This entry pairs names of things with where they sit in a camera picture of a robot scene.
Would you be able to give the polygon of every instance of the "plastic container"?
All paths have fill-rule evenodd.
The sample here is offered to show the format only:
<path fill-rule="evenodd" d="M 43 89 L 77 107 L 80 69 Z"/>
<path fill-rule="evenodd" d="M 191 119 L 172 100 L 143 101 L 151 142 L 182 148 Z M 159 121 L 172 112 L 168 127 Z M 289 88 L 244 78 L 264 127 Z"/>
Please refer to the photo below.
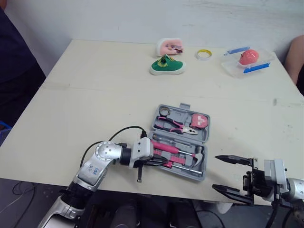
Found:
<path fill-rule="evenodd" d="M 257 51 L 259 58 L 255 63 L 243 65 L 239 62 L 239 59 L 241 58 L 241 54 L 249 49 Z M 259 72 L 269 67 L 270 62 L 274 59 L 275 57 L 270 52 L 262 48 L 246 46 L 228 50 L 223 56 L 222 66 L 231 76 L 243 78 L 250 73 Z"/>
<path fill-rule="evenodd" d="M 194 128 L 195 130 L 198 131 L 197 135 L 192 135 L 192 134 L 187 134 L 187 133 L 178 134 L 175 132 L 168 132 L 165 130 L 157 129 L 154 127 L 155 124 L 166 127 L 166 128 L 175 128 L 170 123 L 164 122 L 164 121 L 159 121 L 157 119 L 157 117 L 160 116 L 159 109 L 162 107 L 169 108 L 170 114 L 167 116 L 168 118 L 173 119 L 178 122 L 182 122 L 182 123 L 184 123 L 185 126 L 190 125 L 191 117 L 193 114 L 202 114 L 207 117 L 208 126 L 206 126 L 203 129 Z M 184 158 L 185 159 L 184 165 L 181 165 L 180 163 L 176 163 L 176 162 L 173 162 L 172 164 L 181 166 L 184 168 L 192 169 L 195 171 L 200 171 L 200 172 L 202 172 L 202 174 L 197 174 L 195 172 L 183 170 L 183 169 L 176 168 L 176 167 L 167 168 L 164 166 L 158 166 L 159 169 L 162 169 L 162 170 L 165 170 L 165 171 L 168 171 L 168 172 L 171 172 L 171 173 L 174 173 L 174 174 L 177 174 L 177 175 L 180 175 L 180 176 L 192 179 L 192 180 L 196 180 L 196 181 L 202 181 L 205 179 L 206 167 L 207 167 L 207 147 L 205 146 L 204 143 L 208 139 L 209 128 L 210 128 L 210 117 L 207 114 L 190 111 L 189 104 L 181 103 L 179 108 L 161 104 L 161 105 L 159 105 L 158 109 L 156 110 L 152 128 L 153 128 L 153 131 L 151 131 L 148 134 L 148 137 L 159 143 L 163 143 L 166 145 L 176 147 L 179 150 L 185 151 L 188 153 L 196 153 L 198 151 L 198 147 L 201 147 L 200 153 L 202 154 L 202 160 L 200 161 L 200 163 L 198 163 L 194 167 L 193 167 L 193 165 L 195 164 L 195 160 L 190 155 L 185 155 L 182 153 L 173 154 L 170 152 L 161 151 L 161 156 L 167 158 L 168 160 L 170 160 L 171 156 L 178 156 L 180 158 Z M 161 140 L 155 140 L 153 138 L 153 136 L 156 138 L 161 138 Z"/>

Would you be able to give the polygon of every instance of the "dark clothing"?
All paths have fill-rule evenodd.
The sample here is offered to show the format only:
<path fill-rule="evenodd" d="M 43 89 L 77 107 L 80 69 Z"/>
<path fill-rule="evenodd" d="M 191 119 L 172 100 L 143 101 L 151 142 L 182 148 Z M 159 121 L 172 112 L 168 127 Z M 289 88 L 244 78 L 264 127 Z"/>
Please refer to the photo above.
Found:
<path fill-rule="evenodd" d="M 13 126 L 45 75 L 0 7 L 0 121 Z"/>
<path fill-rule="evenodd" d="M 36 63 L 22 75 L 0 83 L 0 120 L 14 126 L 45 79 Z"/>
<path fill-rule="evenodd" d="M 296 82 L 296 87 L 298 87 L 300 93 L 304 96 L 304 65 L 299 73 L 298 81 Z"/>
<path fill-rule="evenodd" d="M 35 63 L 27 44 L 0 7 L 0 83 L 22 75 Z"/>

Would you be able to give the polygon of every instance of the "tape roll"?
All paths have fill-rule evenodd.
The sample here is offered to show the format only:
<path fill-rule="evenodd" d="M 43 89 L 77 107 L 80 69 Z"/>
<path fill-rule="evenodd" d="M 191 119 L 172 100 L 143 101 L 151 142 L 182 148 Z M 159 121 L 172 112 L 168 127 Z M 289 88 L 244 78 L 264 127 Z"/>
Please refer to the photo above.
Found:
<path fill-rule="evenodd" d="M 162 107 L 159 109 L 159 113 L 160 113 L 160 116 L 166 117 L 166 116 L 170 115 L 170 109 L 167 107 Z"/>
<path fill-rule="evenodd" d="M 202 53 L 202 52 L 207 53 L 209 56 L 208 56 L 208 57 L 201 57 L 201 56 L 199 55 L 199 53 Z M 206 49 L 201 49 L 201 50 L 198 50 L 198 51 L 197 51 L 197 53 L 196 53 L 195 56 L 196 56 L 196 58 L 197 58 L 198 60 L 208 60 L 208 59 L 211 58 L 212 52 L 209 51 L 209 50 L 206 50 Z"/>

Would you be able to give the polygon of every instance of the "wire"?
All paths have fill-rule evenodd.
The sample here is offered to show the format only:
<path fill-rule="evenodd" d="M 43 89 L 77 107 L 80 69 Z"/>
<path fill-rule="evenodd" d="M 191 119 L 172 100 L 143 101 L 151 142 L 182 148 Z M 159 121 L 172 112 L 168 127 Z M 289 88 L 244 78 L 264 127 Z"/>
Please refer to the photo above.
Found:
<path fill-rule="evenodd" d="M 287 223 L 287 221 L 288 221 L 288 219 L 289 219 L 289 217 L 290 217 L 290 215 L 291 215 L 292 212 L 293 212 L 293 210 L 290 209 L 290 210 L 287 212 L 287 214 L 285 215 L 284 220 L 283 220 L 283 222 L 282 222 L 282 228 L 285 228 L 285 227 L 286 227 L 286 223 Z"/>
<path fill-rule="evenodd" d="M 81 168 L 81 166 L 82 166 L 83 163 L 84 163 L 84 159 L 85 159 L 86 153 L 92 148 L 92 146 L 94 146 L 94 145 L 96 145 L 96 144 L 99 144 L 99 143 L 101 143 L 101 142 L 103 142 L 103 141 L 95 142 L 95 143 L 93 143 L 92 145 L 90 145 L 90 146 L 85 150 L 85 153 L 84 153 L 84 155 L 82 155 L 82 158 L 81 158 L 80 168 Z"/>
<path fill-rule="evenodd" d="M 4 212 L 6 208 L 8 208 L 9 206 L 11 206 L 11 205 L 13 205 L 14 203 L 16 203 L 16 202 L 23 196 L 23 194 L 24 194 L 24 192 L 23 192 L 17 199 L 15 199 L 14 201 L 12 201 L 12 202 L 9 203 L 8 205 L 6 205 L 6 206 L 0 211 L 0 214 L 1 214 L 2 212 Z"/>
<path fill-rule="evenodd" d="M 130 128 L 138 128 L 138 129 L 141 129 L 141 131 L 142 131 L 141 138 L 147 136 L 146 131 L 145 131 L 142 127 L 140 127 L 140 126 L 130 126 L 130 127 L 125 127 L 125 128 L 123 128 L 123 129 L 119 130 L 118 132 L 116 132 L 116 133 L 109 139 L 109 141 L 111 141 L 111 140 L 112 140 L 116 135 L 118 135 L 120 132 L 122 132 L 122 131 L 124 131 L 124 130 L 127 130 L 127 129 L 130 129 Z"/>
<path fill-rule="evenodd" d="M 198 211 L 196 211 L 196 213 L 199 213 L 199 212 L 202 212 L 202 211 L 205 211 L 205 212 L 209 212 L 209 213 L 214 214 L 214 215 L 219 219 L 220 223 L 222 224 L 222 228 L 226 228 L 226 227 L 225 227 L 225 224 L 223 223 L 223 220 L 222 220 L 216 213 L 214 213 L 214 212 L 211 211 L 211 210 L 198 210 Z"/>
<path fill-rule="evenodd" d="M 279 209 L 279 204 L 275 203 L 274 204 L 274 209 L 272 210 L 271 216 L 270 216 L 265 228 L 270 228 L 271 227 L 272 223 L 274 222 L 274 220 L 276 218 L 276 214 L 277 214 L 278 209 Z"/>
<path fill-rule="evenodd" d="M 33 191 L 32 197 L 31 197 L 31 199 L 30 199 L 30 201 L 29 201 L 27 207 L 25 208 L 25 210 L 24 210 L 23 213 L 21 214 L 20 218 L 17 220 L 16 224 L 14 225 L 14 228 L 16 228 L 17 225 L 20 223 L 21 219 L 23 218 L 23 216 L 25 215 L 25 213 L 26 213 L 27 210 L 29 209 L 29 207 L 30 207 L 30 205 L 31 205 L 31 203 L 32 203 L 32 201 L 33 201 L 33 199 L 34 199 L 34 196 L 35 196 L 35 185 L 34 185 L 33 183 L 31 183 L 31 184 L 33 185 L 33 188 L 31 188 L 30 190 L 25 189 L 23 192 L 21 192 L 20 187 L 21 187 L 21 184 L 22 184 L 22 183 L 23 183 L 23 181 L 19 181 L 17 184 L 15 184 L 15 186 L 14 186 L 13 189 L 12 189 L 13 194 L 14 194 L 14 195 L 17 195 L 17 196 L 19 196 L 19 197 L 18 197 L 17 199 L 15 199 L 14 201 L 12 201 L 11 203 L 9 203 L 7 206 L 5 206 L 5 207 L 0 211 L 0 213 L 2 213 L 3 211 L 6 210 L 6 208 L 8 208 L 8 207 L 10 207 L 11 205 L 13 205 L 14 203 L 16 203 L 24 194 L 26 194 L 26 193 L 28 193 L 28 192 L 30 192 L 30 191 Z M 20 193 L 16 193 L 16 192 L 15 192 L 15 189 L 16 189 L 17 186 L 19 187 Z"/>
<path fill-rule="evenodd" d="M 16 224 L 14 225 L 13 228 L 16 228 L 17 225 L 20 223 L 20 221 L 22 220 L 23 216 L 25 215 L 25 213 L 27 212 L 27 210 L 29 209 L 30 205 L 32 204 L 33 202 L 33 199 L 35 197 L 35 194 L 36 194 L 36 186 L 34 185 L 34 183 L 31 182 L 31 184 L 33 185 L 33 194 L 32 194 L 32 198 L 30 199 L 27 207 L 25 208 L 25 210 L 23 211 L 23 213 L 21 214 L 20 218 L 17 220 Z"/>

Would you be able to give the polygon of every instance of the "hammer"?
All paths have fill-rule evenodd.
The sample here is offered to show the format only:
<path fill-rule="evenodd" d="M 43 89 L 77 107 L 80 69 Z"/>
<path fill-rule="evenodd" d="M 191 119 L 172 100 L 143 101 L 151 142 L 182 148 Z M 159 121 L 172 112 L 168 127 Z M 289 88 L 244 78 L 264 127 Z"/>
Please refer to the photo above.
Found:
<path fill-rule="evenodd" d="M 166 144 L 163 144 L 163 143 L 160 143 L 160 142 L 156 142 L 156 141 L 153 141 L 153 140 L 151 140 L 151 142 L 152 142 L 155 149 L 159 149 L 159 150 L 162 150 L 162 151 L 167 151 L 167 152 L 170 152 L 170 153 L 182 153 L 182 154 L 186 154 L 186 155 L 191 156 L 195 161 L 194 166 L 198 165 L 203 158 L 203 154 L 201 152 L 199 152 L 199 153 L 188 153 L 188 152 L 185 152 L 185 151 L 180 151 L 179 148 L 174 147 L 174 146 L 169 146 L 169 145 L 166 145 Z"/>

